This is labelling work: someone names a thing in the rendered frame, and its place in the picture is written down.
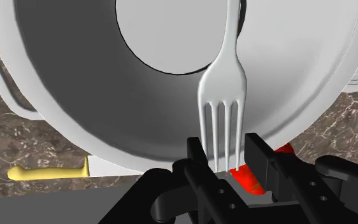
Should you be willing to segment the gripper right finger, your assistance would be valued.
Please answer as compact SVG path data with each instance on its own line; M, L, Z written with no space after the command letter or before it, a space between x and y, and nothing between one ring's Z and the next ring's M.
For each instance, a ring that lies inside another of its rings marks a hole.
M358 224L358 164L324 155L309 164L245 135L245 163L279 202L298 201L310 224Z

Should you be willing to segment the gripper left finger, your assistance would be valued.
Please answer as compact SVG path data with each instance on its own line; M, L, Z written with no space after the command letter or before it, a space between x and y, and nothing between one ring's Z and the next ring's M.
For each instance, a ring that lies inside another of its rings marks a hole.
M230 184L209 168L198 137L187 139L187 158L172 169L154 168L109 210L98 224L174 224L187 213L192 224L245 224L258 221Z

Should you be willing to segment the silver fork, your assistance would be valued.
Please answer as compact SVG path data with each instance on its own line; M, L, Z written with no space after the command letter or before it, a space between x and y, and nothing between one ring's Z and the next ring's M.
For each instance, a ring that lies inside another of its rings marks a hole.
M240 166L241 136L247 96L247 77L237 55L238 25L241 7L247 4L241 0L227 0L226 28L220 51L202 75L197 89L197 104L202 147L208 153L206 106L211 107L211 131L214 169L219 169L219 106L224 106L224 170L229 170L231 122L233 104L238 105L236 114L236 136L234 167Z

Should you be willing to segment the red carrot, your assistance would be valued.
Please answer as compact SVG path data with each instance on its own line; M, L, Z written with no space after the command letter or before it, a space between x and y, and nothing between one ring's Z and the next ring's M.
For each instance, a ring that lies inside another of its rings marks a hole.
M265 189L254 176L252 170L247 164L229 170L230 175L243 187L243 189L252 195L264 195Z

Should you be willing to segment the large white bowl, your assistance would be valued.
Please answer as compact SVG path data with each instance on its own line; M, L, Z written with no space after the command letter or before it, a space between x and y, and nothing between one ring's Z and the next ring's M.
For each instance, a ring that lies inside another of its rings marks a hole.
M197 86L227 0L0 0L0 58L73 144L144 172L198 136ZM278 148L336 100L358 68L358 0L247 0L238 57L243 130Z

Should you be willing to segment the yellow-handled knife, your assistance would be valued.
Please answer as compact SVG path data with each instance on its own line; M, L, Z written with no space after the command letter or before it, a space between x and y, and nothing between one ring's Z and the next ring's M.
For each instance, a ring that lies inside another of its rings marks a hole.
M84 158L80 168L44 167L37 169L25 169L20 165L11 167L7 175L14 181L32 181L42 179L64 178L98 178L110 176L138 176L143 172L126 169L119 165L107 162L93 155Z

